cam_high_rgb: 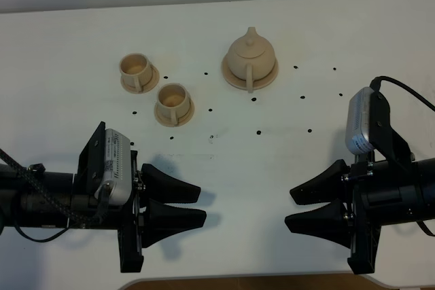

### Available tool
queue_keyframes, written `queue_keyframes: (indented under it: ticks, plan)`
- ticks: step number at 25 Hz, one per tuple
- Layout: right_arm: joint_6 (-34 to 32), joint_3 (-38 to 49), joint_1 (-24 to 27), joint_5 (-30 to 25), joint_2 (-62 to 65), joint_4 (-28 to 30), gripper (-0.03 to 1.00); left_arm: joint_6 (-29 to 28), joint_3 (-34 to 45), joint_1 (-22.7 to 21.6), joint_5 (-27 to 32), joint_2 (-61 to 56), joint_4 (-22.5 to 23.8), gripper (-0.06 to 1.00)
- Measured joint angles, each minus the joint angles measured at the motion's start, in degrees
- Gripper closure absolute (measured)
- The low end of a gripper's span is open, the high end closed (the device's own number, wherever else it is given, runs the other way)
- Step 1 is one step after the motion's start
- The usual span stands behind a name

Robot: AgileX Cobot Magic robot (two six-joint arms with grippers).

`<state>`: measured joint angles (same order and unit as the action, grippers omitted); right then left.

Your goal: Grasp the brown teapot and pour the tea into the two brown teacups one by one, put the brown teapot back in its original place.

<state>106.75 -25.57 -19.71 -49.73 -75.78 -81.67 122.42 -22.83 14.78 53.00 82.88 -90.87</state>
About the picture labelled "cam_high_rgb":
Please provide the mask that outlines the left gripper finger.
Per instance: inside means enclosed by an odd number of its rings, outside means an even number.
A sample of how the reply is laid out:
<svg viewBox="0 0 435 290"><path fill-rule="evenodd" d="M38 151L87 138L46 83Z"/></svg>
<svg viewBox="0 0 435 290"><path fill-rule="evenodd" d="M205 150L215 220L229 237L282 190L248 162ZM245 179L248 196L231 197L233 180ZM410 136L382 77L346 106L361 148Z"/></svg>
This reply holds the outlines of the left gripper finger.
<svg viewBox="0 0 435 290"><path fill-rule="evenodd" d="M149 200L163 204L195 203L201 193L200 187L173 178L151 164L142 165L141 180L145 186L140 194L141 206L147 206Z"/></svg>
<svg viewBox="0 0 435 290"><path fill-rule="evenodd" d="M153 244L176 234L203 227L207 213L199 209L169 206L150 200L139 216L141 246Z"/></svg>

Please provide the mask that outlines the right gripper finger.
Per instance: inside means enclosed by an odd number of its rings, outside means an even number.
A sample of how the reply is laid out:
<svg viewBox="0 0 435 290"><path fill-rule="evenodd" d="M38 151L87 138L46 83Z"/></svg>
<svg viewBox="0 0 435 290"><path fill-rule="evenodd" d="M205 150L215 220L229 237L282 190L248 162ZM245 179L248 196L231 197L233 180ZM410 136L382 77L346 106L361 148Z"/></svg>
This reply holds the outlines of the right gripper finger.
<svg viewBox="0 0 435 290"><path fill-rule="evenodd" d="M290 195L298 205L345 201L346 189L342 177L348 174L350 167L343 159L336 160L324 172L311 180L294 187Z"/></svg>
<svg viewBox="0 0 435 290"><path fill-rule="evenodd" d="M322 238L351 248L351 228L345 219L345 205L340 200L304 213L296 213L285 218L289 231Z"/></svg>

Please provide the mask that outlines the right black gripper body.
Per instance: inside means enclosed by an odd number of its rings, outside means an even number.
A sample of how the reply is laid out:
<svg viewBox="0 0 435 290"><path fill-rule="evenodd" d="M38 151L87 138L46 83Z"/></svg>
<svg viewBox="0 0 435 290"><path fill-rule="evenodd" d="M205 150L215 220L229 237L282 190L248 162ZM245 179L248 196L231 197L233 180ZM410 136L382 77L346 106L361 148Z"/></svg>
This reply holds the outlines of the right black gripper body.
<svg viewBox="0 0 435 290"><path fill-rule="evenodd" d="M417 162L404 173L386 160L374 161L370 152L355 157L351 176L353 231L347 259L354 274L371 274L379 248L381 227L417 218Z"/></svg>

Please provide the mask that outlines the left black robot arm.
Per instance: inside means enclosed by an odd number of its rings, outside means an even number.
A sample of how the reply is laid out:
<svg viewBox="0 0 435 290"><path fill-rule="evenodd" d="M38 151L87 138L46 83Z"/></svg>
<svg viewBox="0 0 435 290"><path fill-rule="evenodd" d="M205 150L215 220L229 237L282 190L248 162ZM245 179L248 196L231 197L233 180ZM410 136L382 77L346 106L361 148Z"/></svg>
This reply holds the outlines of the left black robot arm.
<svg viewBox="0 0 435 290"><path fill-rule="evenodd" d="M201 189L138 165L129 138L100 123L83 148L76 173L21 166L1 154L1 227L115 230L120 270L140 272L144 248L201 228L205 211L193 209Z"/></svg>

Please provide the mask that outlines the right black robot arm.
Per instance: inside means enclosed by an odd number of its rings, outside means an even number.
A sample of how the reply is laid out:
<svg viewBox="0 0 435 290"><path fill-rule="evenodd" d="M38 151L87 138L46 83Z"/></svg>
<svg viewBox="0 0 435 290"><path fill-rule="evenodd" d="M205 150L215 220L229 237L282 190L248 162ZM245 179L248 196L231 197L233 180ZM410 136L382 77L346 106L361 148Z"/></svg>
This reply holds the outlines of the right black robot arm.
<svg viewBox="0 0 435 290"><path fill-rule="evenodd" d="M290 190L298 205L318 209L285 218L292 233L323 238L347 247L354 274L371 274L381 228L415 222L432 236L426 220L434 218L434 160L411 163L408 173L388 161L335 161L323 173Z"/></svg>

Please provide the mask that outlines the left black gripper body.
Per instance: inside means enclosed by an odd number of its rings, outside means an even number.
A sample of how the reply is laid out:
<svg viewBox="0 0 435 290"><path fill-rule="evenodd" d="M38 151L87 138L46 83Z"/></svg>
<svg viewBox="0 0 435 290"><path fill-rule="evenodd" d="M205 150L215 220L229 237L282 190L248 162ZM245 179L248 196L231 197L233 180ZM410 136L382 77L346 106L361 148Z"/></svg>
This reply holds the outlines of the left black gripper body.
<svg viewBox="0 0 435 290"><path fill-rule="evenodd" d="M120 255L120 271L122 273L140 272L143 265L141 248L141 232L138 226L139 194L137 186L137 152L131 149L132 192L123 206L109 205L109 186L104 186L95 198L103 178L103 156L105 146L105 122L100 122L97 129L83 148L77 169L77 193L86 194L92 200L99 213L99 220L90 225L96 229L115 229L118 233L118 249Z"/></svg>

